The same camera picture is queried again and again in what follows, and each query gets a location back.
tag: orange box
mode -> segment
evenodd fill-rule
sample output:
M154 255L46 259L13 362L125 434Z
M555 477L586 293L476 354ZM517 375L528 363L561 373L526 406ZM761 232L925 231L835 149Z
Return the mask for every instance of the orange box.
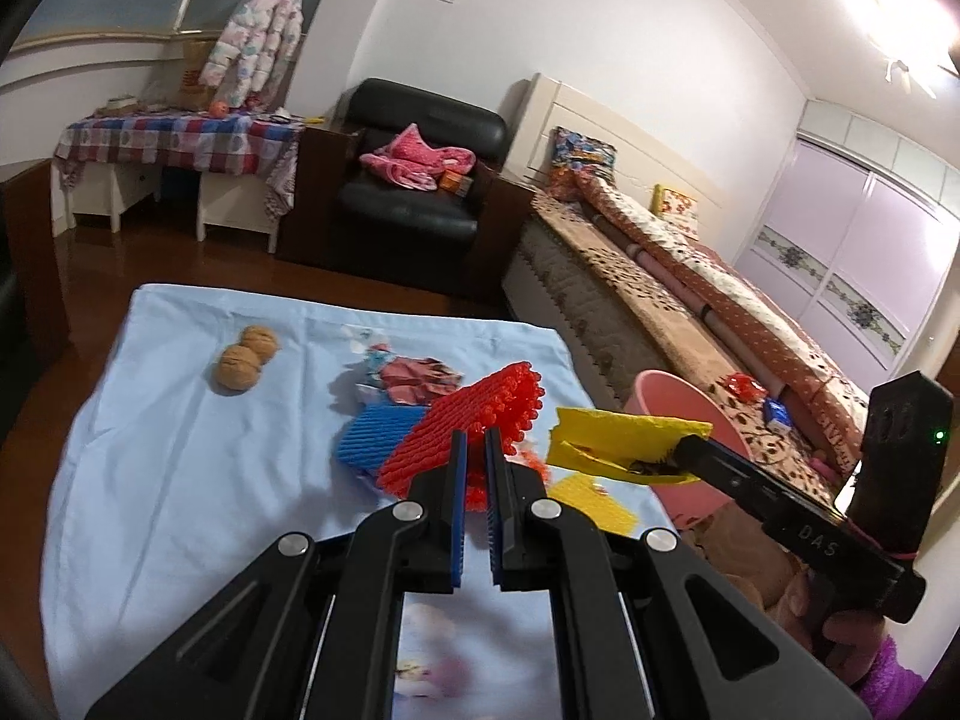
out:
M440 176L440 189L446 189L447 191L457 191L460 189L460 182L464 180L464 177L458 172L453 172L452 170L444 170L443 175Z

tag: patterned bedspread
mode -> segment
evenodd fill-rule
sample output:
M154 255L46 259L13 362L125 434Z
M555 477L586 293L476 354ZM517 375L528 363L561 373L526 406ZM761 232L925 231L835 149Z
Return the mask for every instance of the patterned bedspread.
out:
M587 202L709 305L749 350L799 396L823 433L827 461L844 480L860 459L867 395L800 325L707 247L695 245L641 203L588 176Z
M651 274L613 245L575 208L536 193L539 219L570 247L590 272L633 314L677 375L708 394L750 447L751 459L797 490L829 506L834 493L806 462L811 447L796 433L781 437L763 424L760 406L744 404L718 385L737 363L709 330Z
M299 122L277 124L242 114L225 119L181 113L83 119L64 129L54 158L64 189L77 185L85 162L255 175L267 184L267 215L279 218L293 208L296 147L303 128Z

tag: black leather armchair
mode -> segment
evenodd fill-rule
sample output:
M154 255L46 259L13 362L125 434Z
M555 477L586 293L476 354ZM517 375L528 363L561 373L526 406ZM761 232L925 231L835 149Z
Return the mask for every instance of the black leather armchair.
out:
M473 185L447 191L392 186L361 169L360 154L416 122L431 146L477 155ZM277 257L445 295L496 299L530 212L533 191L499 168L508 146L498 114L382 79L354 92L344 122L301 136L296 201Z

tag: yellow sponge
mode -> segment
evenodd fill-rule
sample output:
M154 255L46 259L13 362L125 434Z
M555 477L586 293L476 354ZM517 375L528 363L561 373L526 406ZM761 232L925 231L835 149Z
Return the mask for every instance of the yellow sponge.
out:
M638 416L594 409L557 409L547 464L637 485L697 481L690 473L631 470L637 461L659 464L684 436L710 435L713 425L673 416Z
M587 514L601 531L630 536L640 522L639 517L611 498L596 480L582 473L560 479L547 490L547 495Z

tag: white stool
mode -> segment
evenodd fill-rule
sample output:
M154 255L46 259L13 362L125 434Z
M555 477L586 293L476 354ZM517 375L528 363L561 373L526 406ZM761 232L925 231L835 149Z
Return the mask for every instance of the white stool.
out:
M266 183L255 175L203 173L197 199L197 240L206 238L208 224L262 232L270 236L267 252L273 254L277 251L280 225L267 216L263 207L266 191Z
M64 193L66 225L77 226L74 214L110 218L110 231L120 231L120 215L144 197L160 191L157 165L87 162L80 183Z

